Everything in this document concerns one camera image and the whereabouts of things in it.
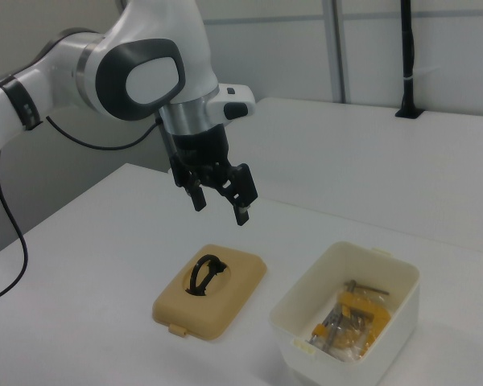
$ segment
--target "metal parts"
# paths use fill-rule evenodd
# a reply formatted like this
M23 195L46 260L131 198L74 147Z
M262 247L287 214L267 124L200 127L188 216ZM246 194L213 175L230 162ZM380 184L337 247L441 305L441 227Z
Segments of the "metal parts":
M371 299L368 292L381 295L389 293L360 285L354 280L345 285L346 289L338 296L336 305L326 319L316 325L308 342L338 359L358 359L367 352L390 321L386 308ZM344 357L343 350L351 351L351 355Z

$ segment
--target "white container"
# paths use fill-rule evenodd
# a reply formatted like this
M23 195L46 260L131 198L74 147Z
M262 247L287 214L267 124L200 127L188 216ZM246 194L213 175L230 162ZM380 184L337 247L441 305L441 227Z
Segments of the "white container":
M279 348L305 384L374 386L407 341L419 317L419 271L390 254L340 242L295 283L270 312ZM354 362L342 362L307 343L316 324L333 308L350 280L390 292L391 320Z

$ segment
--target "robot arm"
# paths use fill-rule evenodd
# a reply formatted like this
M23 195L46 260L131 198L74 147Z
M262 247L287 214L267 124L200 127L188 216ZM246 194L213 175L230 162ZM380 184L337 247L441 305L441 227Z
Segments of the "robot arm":
M218 84L195 0L131 0L104 35L71 31L0 81L0 149L55 109L77 105L126 121L159 112L177 186L205 206L200 185L234 207L257 198L247 165L231 166L224 124L250 115L246 86Z

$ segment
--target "black cable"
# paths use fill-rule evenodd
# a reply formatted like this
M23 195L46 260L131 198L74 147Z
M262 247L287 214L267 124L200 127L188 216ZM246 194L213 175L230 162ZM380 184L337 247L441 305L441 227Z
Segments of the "black cable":
M18 235L19 241L22 243L22 249L23 249L23 266L22 270L20 271L19 275L15 278L15 280L9 284L7 288L5 288L3 291L0 292L0 298L7 294L9 291L13 289L15 285L18 284L20 279L22 278L23 274L27 270L27 264L29 262L29 252L27 251L27 243L25 242L25 237L23 237L23 233L21 229L18 226L18 223L13 217L13 214L11 213L9 209L9 205L7 205L7 201L5 197L3 196L3 191L2 191L2 184L0 183L0 202L2 203L2 206L4 210L6 211L7 217L9 217L10 223L13 225L14 230L16 231L16 234Z
M163 123L163 120L158 117L158 118L155 119L155 123L151 127L149 127L149 129L144 133L144 135L142 135L136 141L131 142L131 143L128 143L127 145L107 147L107 146L96 146L96 145L91 145L91 144L86 143L86 142L82 142L80 139L77 139L75 137L72 137L70 134L68 134L64 130L62 130L50 117L47 117L47 121L48 121L48 123L50 123L52 125L52 127L54 129L56 129L57 131L59 131L61 134L63 134L70 141L73 141L75 143L78 143L81 146L88 147L90 149L103 150L103 151L104 150L105 151L124 150L124 149L129 149L132 146L136 146L141 141L143 141L146 137L148 137L148 134L150 134L152 132L152 130L154 130L158 125L161 125Z
M130 148L132 146L136 146L141 141L143 141L146 137L148 137L148 135L152 132L152 130L154 130L158 125L161 125L163 123L163 120L160 117L158 117L158 118L155 119L155 123L151 127L149 127L149 129L144 133L144 135L142 135L136 141L131 142L131 143L128 143L126 145L122 145L122 146L106 147L106 146L95 146L95 145L91 145L91 144L86 143L86 142L82 142L81 140L79 140L79 139L77 139L75 137L72 137L70 134L68 134L64 130L62 130L50 117L47 117L47 121L52 125L52 127L54 129L56 129L57 131L59 131L66 138L68 138L69 140L71 140L71 141L73 141L75 143L78 143L81 146L88 147L88 148L94 149L94 150L108 150L108 151L111 151L111 150L124 150L124 149L128 149L128 148ZM21 229L19 228L18 223L16 222L16 219L13 217L12 212L9 209L9 205L7 205L7 201L6 201L6 199L5 199L4 195L3 195L2 184L1 183L0 183L0 202L2 203L2 206L3 206L4 210L6 211L7 217L9 217L9 221L13 225L14 230L16 231L16 234L18 235L18 238L20 240L20 243L22 243L22 249L23 249L23 266L22 266L22 270L20 271L19 275L14 279L14 281L12 283L10 283L7 286L7 288L5 288L3 291L0 292L0 298L1 298L3 295L5 295L9 291L11 291L13 289L13 287L15 285L17 285L18 282L21 280L23 274L27 270L27 265L28 265L28 261L29 261L29 252L27 250L27 243L25 241L25 237L23 237L23 233L22 233Z

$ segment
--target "table surface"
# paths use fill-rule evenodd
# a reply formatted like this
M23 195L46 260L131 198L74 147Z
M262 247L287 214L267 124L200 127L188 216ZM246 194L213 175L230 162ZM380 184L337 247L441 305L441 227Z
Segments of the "table surface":
M483 253L258 199L250 221L206 191L200 213L170 175L125 165L26 236L25 277L0 298L0 386L293 385L270 309L337 241L421 272L419 325L380 385L483 384ZM225 333L171 335L153 301L205 244L258 254L268 272ZM0 253L0 290L18 273Z
M227 127L260 194L483 252L483 117L268 98Z

